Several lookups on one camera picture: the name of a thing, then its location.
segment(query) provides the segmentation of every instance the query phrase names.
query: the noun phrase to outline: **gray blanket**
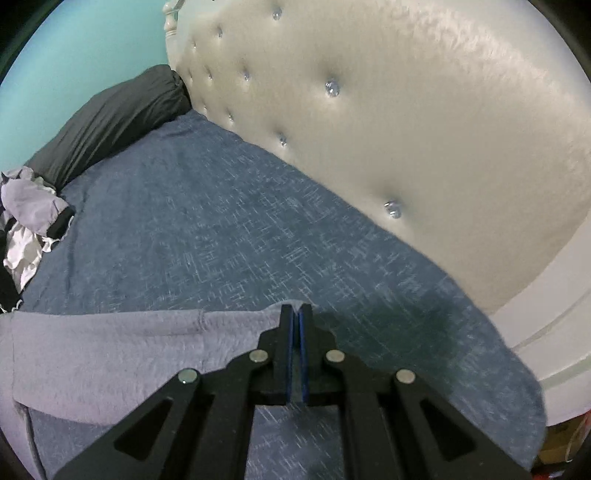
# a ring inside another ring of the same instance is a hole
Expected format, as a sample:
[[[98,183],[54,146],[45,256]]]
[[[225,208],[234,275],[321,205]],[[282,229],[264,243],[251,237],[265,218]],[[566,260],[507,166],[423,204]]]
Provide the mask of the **gray blanket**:
[[[545,427],[540,387],[486,316],[436,265],[268,152],[189,112],[62,194],[76,217],[25,290],[24,311],[256,311],[309,301],[343,349],[431,377],[519,463],[534,459]],[[49,476],[100,432],[29,413]],[[291,478],[340,478],[337,450],[310,457],[298,448],[338,431],[332,412],[263,411],[255,424],[249,478],[285,478],[289,466],[299,472]]]

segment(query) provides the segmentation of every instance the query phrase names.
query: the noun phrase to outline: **black pillow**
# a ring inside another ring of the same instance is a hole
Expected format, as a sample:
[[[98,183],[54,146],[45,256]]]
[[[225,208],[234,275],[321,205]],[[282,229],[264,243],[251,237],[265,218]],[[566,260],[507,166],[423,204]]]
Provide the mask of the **black pillow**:
[[[97,93],[25,165],[59,191],[87,168],[190,108],[181,77],[168,65],[156,65]]]

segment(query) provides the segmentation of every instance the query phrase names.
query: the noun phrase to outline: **teal wall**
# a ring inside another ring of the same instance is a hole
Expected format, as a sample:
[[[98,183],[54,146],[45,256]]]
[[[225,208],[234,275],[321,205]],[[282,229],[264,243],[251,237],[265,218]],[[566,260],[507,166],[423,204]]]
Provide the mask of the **teal wall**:
[[[64,0],[0,85],[0,170],[22,165],[92,95],[166,63],[165,0]]]

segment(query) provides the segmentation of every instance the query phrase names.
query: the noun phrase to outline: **tufting button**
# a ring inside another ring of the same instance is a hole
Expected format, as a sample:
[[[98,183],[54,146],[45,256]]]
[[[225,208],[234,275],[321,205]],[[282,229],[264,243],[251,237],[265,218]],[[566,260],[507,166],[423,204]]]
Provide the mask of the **tufting button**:
[[[396,200],[392,200],[386,204],[384,204],[384,208],[388,212],[388,215],[394,219],[399,219],[402,216],[402,210],[400,203]]]
[[[336,97],[340,93],[340,85],[334,79],[330,79],[328,82],[326,82],[325,87],[326,93],[329,97]]]

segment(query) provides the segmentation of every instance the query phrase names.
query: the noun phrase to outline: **blue bedsheet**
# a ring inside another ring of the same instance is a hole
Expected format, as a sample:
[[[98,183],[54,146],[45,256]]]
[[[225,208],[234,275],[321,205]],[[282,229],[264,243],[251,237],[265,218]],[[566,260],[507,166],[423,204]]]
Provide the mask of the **blue bedsheet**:
[[[191,111],[63,196],[76,218],[44,256],[23,310],[259,310],[307,300],[341,348],[428,376],[520,464],[533,461],[541,391],[486,316],[428,259],[266,151]],[[31,418],[50,477],[103,431]],[[342,477],[334,411],[261,409],[255,423],[249,478]]]

